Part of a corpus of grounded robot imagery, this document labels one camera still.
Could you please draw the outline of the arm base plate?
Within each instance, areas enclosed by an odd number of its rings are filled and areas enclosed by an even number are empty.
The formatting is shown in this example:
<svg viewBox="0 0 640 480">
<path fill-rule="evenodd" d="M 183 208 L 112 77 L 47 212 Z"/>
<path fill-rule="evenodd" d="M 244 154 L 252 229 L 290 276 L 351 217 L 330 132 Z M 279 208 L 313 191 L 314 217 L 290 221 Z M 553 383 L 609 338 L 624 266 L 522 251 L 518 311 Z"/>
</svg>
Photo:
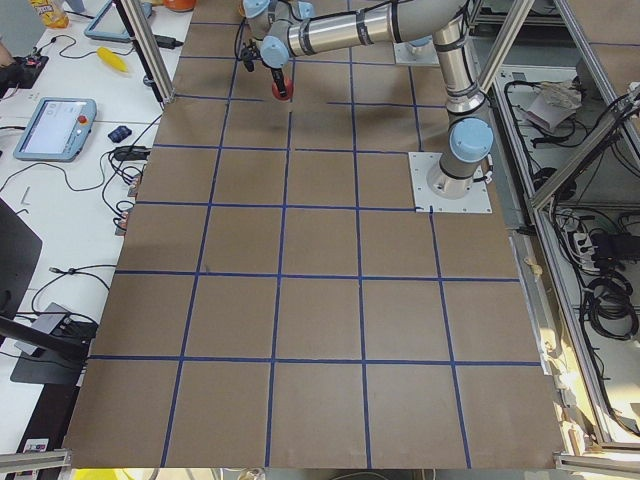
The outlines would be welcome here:
<svg viewBox="0 0 640 480">
<path fill-rule="evenodd" d="M 438 67 L 439 60 L 430 36 L 394 45 L 397 65 Z"/>
<path fill-rule="evenodd" d="M 452 179 L 440 168 L 440 152 L 409 152 L 414 210 L 419 213 L 491 214 L 485 172 L 480 165 L 464 180 Z"/>
</svg>

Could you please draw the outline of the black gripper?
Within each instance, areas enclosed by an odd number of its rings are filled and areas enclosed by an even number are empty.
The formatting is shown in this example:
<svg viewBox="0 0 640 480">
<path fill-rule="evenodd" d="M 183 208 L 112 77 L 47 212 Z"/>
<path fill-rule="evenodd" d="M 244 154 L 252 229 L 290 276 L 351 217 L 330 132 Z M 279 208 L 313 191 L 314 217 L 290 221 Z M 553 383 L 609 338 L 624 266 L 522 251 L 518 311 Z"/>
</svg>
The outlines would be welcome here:
<svg viewBox="0 0 640 480">
<path fill-rule="evenodd" d="M 255 71 L 256 64 L 262 61 L 260 49 L 254 40 L 249 40 L 242 44 L 239 54 L 240 62 L 247 72 Z M 271 69 L 272 94 L 276 99 L 289 98 L 289 79 L 284 75 L 282 69 Z"/>
</svg>

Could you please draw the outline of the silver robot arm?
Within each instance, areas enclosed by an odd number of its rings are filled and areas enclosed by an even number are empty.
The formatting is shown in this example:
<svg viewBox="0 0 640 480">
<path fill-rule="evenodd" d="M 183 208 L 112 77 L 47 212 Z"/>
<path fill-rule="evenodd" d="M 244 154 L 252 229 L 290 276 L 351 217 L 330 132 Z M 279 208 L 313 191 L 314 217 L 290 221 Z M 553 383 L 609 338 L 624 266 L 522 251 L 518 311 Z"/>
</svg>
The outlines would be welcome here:
<svg viewBox="0 0 640 480">
<path fill-rule="evenodd" d="M 248 42 L 236 43 L 247 71 L 257 63 L 270 70 L 273 95 L 288 100 L 293 83 L 284 74 L 294 58 L 376 43 L 434 45 L 446 90 L 448 146 L 427 174 L 438 196 L 463 198 L 487 158 L 494 134 L 486 119 L 486 95 L 467 52 L 464 1 L 382 1 L 357 10 L 316 15 L 310 1 L 245 1 Z"/>
</svg>

